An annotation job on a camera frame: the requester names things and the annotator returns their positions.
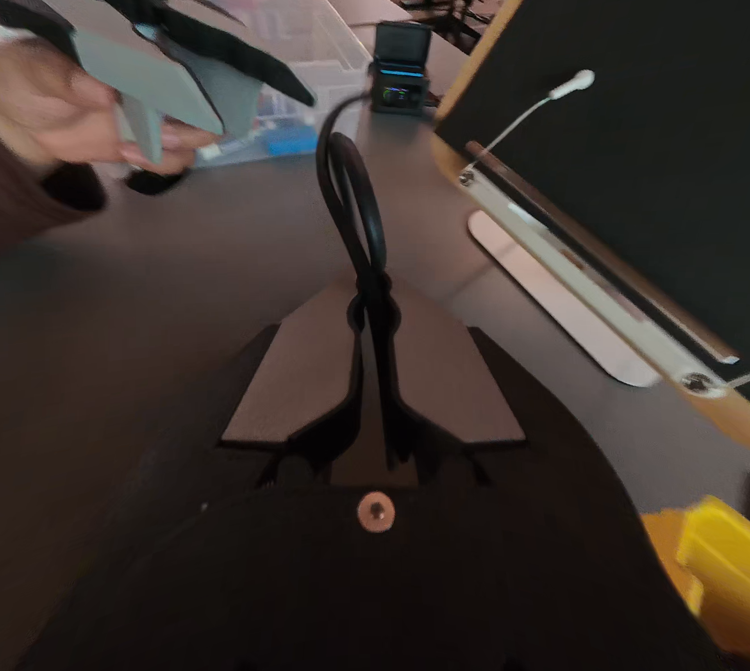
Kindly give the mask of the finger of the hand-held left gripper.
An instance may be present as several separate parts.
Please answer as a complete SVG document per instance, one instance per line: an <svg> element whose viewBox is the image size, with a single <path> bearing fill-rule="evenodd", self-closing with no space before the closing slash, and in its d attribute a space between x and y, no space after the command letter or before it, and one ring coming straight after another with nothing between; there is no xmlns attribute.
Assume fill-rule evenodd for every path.
<svg viewBox="0 0 750 671"><path fill-rule="evenodd" d="M265 85L307 107L314 90L249 27L221 8L158 8L159 22L136 31L187 68L211 103L225 135L246 136Z"/></svg>
<svg viewBox="0 0 750 671"><path fill-rule="evenodd" d="M191 73L135 29L83 27L73 32L73 45L83 69L122 95L206 132L223 133L218 113Z"/></svg>

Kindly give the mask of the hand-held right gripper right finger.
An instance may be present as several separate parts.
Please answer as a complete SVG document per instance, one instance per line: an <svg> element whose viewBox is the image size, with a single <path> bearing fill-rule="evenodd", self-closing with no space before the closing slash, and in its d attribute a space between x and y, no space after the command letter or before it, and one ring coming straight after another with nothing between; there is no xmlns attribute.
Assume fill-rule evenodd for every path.
<svg viewBox="0 0 750 671"><path fill-rule="evenodd" d="M527 436L470 329L404 280L380 277L375 355L389 467L435 478L445 462Z"/></svg>

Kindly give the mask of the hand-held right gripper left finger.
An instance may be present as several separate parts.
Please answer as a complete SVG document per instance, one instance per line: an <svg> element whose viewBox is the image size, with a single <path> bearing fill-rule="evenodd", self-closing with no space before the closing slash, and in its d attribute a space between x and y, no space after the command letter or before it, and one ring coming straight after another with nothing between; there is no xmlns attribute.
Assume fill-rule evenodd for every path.
<svg viewBox="0 0 750 671"><path fill-rule="evenodd" d="M276 327L220 436L237 451L298 457L315 475L361 428L364 305L354 273L340 273Z"/></svg>

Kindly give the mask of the person's left forearm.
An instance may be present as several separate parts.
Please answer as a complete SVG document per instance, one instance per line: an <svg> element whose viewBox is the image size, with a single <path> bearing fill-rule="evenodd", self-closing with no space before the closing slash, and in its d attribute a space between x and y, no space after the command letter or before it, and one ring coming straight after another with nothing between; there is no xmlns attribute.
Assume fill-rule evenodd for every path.
<svg viewBox="0 0 750 671"><path fill-rule="evenodd" d="M103 211L107 202L89 164L34 170L1 146L2 253L54 228L79 223Z"/></svg>

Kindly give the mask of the person's left hand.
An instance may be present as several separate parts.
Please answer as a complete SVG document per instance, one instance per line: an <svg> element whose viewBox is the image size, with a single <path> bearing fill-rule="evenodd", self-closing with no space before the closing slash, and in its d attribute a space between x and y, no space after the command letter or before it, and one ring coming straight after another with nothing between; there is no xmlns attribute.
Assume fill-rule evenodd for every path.
<svg viewBox="0 0 750 671"><path fill-rule="evenodd" d="M218 136L176 120L161 128L162 160L150 162L118 129L120 96L39 39L2 41L1 139L20 160L44 173L64 163L127 163L159 175L193 164Z"/></svg>

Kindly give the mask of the blue box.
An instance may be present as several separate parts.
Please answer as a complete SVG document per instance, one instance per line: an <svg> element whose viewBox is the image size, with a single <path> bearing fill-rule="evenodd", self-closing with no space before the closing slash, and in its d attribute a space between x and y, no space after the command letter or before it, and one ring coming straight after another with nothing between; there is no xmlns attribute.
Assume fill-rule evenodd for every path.
<svg viewBox="0 0 750 671"><path fill-rule="evenodd" d="M270 157L290 157L313 153L318 134L313 125L287 124L268 129L262 134L266 152Z"/></svg>

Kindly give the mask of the clear plastic bin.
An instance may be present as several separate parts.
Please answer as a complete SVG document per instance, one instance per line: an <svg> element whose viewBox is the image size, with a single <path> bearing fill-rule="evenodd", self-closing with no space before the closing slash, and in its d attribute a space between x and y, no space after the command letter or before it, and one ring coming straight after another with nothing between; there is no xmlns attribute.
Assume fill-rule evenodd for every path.
<svg viewBox="0 0 750 671"><path fill-rule="evenodd" d="M266 39L275 53L314 90L317 102L307 107L270 87L259 95L250 132L203 148L198 168L231 166L270 158L263 133L277 126L304 123L320 131L342 100L360 94L368 82L370 53L328 0L207 0Z"/></svg>

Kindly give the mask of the small black screen device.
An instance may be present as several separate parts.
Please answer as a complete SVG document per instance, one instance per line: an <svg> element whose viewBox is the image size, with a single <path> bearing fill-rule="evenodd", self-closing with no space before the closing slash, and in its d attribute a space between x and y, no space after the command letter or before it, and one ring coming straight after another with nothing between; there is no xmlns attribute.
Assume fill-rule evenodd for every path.
<svg viewBox="0 0 750 671"><path fill-rule="evenodd" d="M370 65L370 109L381 114L419 116L427 103L427 61L433 31L416 21L381 21L375 30Z"/></svg>

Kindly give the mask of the yellow plastic bin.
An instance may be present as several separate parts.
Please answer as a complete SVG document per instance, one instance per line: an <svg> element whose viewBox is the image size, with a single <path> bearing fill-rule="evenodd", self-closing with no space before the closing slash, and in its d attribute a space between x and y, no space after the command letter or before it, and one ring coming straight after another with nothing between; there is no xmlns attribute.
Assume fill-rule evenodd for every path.
<svg viewBox="0 0 750 671"><path fill-rule="evenodd" d="M749 660L749 521L714 496L643 514L673 586L722 650Z"/></svg>

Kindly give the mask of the black pegboard stand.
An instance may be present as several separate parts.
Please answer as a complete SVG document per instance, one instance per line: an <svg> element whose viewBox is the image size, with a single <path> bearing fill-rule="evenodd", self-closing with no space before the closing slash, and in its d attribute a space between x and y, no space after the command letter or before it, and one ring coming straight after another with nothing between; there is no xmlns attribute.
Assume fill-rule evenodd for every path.
<svg viewBox="0 0 750 671"><path fill-rule="evenodd" d="M748 0L505 0L439 106L441 171L583 69L479 161L470 231L748 447Z"/></svg>

